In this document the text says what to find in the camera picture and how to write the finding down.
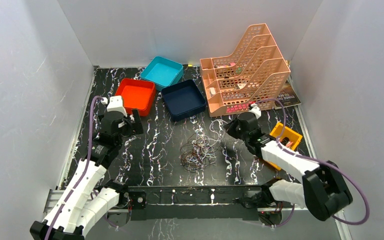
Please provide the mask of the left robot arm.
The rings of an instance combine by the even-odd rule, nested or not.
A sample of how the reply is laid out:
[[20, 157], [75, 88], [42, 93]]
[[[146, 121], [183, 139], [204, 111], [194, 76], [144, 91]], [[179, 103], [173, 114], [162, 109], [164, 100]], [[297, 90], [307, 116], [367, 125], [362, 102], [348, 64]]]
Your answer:
[[124, 115], [109, 111], [99, 116], [100, 129], [89, 135], [88, 152], [78, 164], [70, 183], [42, 221], [34, 221], [30, 234], [35, 240], [83, 240], [91, 228], [112, 207], [129, 203], [127, 187], [111, 180], [90, 200], [96, 184], [104, 176], [123, 145], [123, 138], [144, 132], [137, 109]]

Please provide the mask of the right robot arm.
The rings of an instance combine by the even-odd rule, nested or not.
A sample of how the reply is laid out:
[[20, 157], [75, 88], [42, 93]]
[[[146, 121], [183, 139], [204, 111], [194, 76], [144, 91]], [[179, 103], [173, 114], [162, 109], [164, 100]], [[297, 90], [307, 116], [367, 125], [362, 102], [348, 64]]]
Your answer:
[[305, 156], [279, 146], [276, 139], [262, 132], [257, 116], [252, 112], [239, 114], [223, 126], [225, 132], [245, 143], [248, 151], [262, 160], [278, 165], [297, 181], [274, 178], [261, 186], [252, 197], [244, 197], [242, 205], [254, 201], [257, 206], [275, 207], [288, 202], [304, 207], [318, 220], [325, 221], [353, 202], [343, 176], [328, 161], [320, 165]]

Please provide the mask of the red square tray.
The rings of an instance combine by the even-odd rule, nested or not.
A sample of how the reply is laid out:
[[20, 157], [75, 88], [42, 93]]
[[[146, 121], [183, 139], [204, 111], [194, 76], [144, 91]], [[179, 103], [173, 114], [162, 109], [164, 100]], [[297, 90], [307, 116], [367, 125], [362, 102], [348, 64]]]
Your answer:
[[122, 97], [123, 106], [128, 114], [137, 109], [141, 117], [146, 117], [150, 113], [156, 92], [156, 86], [151, 81], [124, 78], [115, 95]]

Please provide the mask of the markers in yellow bin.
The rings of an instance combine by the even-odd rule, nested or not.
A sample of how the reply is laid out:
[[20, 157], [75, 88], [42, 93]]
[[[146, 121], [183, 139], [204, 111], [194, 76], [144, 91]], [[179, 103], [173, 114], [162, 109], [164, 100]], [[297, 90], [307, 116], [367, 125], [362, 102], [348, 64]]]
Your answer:
[[280, 143], [286, 148], [291, 148], [294, 145], [294, 142], [290, 140], [288, 137], [282, 138]]

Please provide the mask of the navy square tray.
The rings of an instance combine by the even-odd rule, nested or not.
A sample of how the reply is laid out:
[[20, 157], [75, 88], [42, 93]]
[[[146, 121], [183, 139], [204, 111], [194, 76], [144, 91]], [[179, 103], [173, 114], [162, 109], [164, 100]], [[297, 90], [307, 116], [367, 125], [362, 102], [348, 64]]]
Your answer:
[[206, 110], [207, 101], [192, 79], [163, 88], [161, 95], [174, 122]]

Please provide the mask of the peach plastic file organizer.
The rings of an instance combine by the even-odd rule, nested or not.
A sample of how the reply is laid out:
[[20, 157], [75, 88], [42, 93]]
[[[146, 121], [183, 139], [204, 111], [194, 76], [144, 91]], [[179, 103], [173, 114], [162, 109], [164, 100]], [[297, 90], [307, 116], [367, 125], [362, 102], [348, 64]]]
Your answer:
[[200, 59], [209, 116], [272, 109], [290, 73], [267, 24], [250, 25], [231, 54]]

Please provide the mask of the yellow bin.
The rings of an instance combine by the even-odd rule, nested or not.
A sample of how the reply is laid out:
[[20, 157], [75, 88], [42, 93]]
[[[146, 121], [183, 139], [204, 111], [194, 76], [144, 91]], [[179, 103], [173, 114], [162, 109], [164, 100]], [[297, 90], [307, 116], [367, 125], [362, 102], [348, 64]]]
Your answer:
[[270, 134], [259, 139], [258, 157], [276, 170], [286, 168], [287, 172], [301, 175], [304, 168], [299, 166], [300, 155], [295, 151], [303, 136], [278, 122]]

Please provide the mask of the dark book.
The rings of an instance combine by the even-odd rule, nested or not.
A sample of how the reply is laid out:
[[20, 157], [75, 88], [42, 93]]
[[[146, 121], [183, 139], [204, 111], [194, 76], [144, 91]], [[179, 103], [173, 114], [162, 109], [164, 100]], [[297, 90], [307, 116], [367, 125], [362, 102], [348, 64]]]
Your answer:
[[301, 104], [298, 95], [288, 80], [282, 86], [282, 89], [277, 96], [277, 100], [284, 108], [295, 107]]

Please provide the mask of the teal square tray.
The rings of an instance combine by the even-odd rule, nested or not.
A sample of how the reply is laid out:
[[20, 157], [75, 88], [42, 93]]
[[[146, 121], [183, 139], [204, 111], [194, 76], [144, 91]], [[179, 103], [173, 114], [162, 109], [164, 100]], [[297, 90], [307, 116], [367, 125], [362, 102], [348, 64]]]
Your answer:
[[154, 83], [156, 90], [161, 91], [164, 88], [177, 84], [183, 75], [184, 67], [182, 64], [156, 56], [141, 72], [140, 77], [143, 80]]

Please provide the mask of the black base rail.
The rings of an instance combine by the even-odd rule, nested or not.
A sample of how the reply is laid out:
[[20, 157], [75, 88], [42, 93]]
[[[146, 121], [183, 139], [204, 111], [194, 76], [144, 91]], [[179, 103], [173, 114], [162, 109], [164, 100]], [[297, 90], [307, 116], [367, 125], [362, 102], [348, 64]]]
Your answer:
[[260, 185], [131, 186], [132, 220], [243, 219], [258, 220], [262, 212], [274, 212]]

